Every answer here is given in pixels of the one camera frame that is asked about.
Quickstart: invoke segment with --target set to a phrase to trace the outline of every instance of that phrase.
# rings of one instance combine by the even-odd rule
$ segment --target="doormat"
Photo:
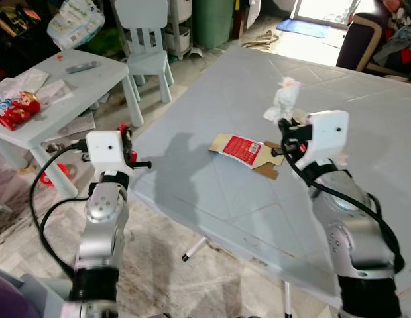
[[[291,18],[283,20],[277,26],[278,30],[286,32],[300,33],[315,38],[325,38],[330,30],[329,25],[318,25],[316,23],[294,20]]]

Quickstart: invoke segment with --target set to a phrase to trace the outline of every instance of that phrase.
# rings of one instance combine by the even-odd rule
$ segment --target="red toy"
[[[0,115],[0,123],[13,131],[16,125],[28,121],[33,114],[40,111],[38,98],[27,91],[20,92],[20,99],[13,101],[11,106],[4,110],[4,115]]]

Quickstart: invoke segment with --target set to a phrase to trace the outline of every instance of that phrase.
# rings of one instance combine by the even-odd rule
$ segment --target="tiled floor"
[[[239,42],[248,41],[276,24],[274,17],[260,18]],[[169,104],[160,102],[157,79],[149,78],[148,83],[139,88],[145,125],[135,129],[135,138],[170,108],[229,45],[237,42],[209,50],[203,58],[192,56],[172,64],[175,84],[170,89],[173,102]],[[281,34],[271,51],[298,58],[304,50],[296,46],[309,46],[312,42],[315,47],[321,46],[317,41],[304,44],[306,42],[297,40],[295,34]],[[325,50],[316,48],[315,55],[322,56]],[[337,52],[329,48],[327,54],[335,57]],[[95,114],[98,129],[115,129],[121,121],[129,121],[122,100],[123,93],[117,86],[107,104]],[[91,166],[82,164],[80,155],[76,154],[67,154],[60,162],[74,165],[77,170],[74,181],[81,190],[80,196],[85,195],[93,174]],[[33,174],[17,174],[0,157],[0,199],[13,209],[10,215],[0,215],[0,268],[17,276],[31,272],[41,277],[63,277],[59,267],[41,248],[32,226],[27,205],[32,179]],[[35,202],[40,215],[59,199],[52,188],[42,185],[36,189]],[[126,246],[118,291],[120,317],[148,317],[166,311],[176,318],[284,316],[280,280],[243,264],[216,246],[203,248],[183,263],[181,255],[198,236],[154,214],[136,197],[131,196],[128,204],[131,214],[125,229]],[[57,210],[47,226],[50,242],[68,262],[74,259],[83,223],[83,203],[69,203]],[[295,288],[293,302],[295,318],[335,317],[336,310]]]

